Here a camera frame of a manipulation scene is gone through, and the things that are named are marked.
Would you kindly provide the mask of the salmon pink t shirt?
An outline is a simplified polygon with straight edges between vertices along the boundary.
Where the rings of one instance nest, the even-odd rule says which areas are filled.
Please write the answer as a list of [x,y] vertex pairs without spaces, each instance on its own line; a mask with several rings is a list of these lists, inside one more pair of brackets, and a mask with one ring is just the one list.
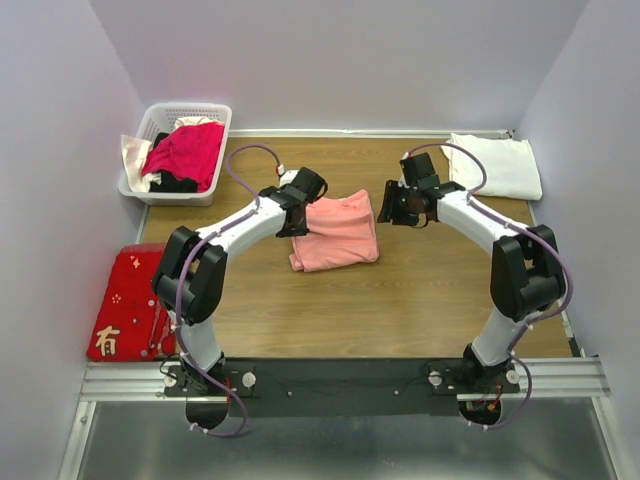
[[339,199],[321,198],[306,207],[309,232],[293,237],[289,261],[306,273],[374,263],[379,246],[366,190]]

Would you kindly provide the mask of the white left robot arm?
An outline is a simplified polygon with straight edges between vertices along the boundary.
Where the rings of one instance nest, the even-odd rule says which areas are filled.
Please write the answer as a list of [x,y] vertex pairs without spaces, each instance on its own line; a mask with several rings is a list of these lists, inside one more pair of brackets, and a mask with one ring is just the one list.
[[219,368],[223,351],[213,326],[227,267],[267,237],[306,235],[306,207],[327,190],[326,180],[306,167],[286,171],[278,185],[253,192],[252,201],[229,217],[197,231],[179,227],[171,233],[152,291],[170,315],[182,368],[197,393],[227,388]]

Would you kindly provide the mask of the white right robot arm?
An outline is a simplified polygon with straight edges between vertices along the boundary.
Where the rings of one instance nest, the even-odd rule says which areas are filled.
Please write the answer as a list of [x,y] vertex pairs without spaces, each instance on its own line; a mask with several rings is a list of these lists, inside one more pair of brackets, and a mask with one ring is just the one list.
[[454,380],[481,392],[505,377],[525,330],[570,293],[554,232],[526,226],[477,201],[470,190],[443,182],[426,153],[405,154],[402,177],[389,180],[378,222],[417,227],[443,223],[479,245],[490,257],[491,314],[465,348]]

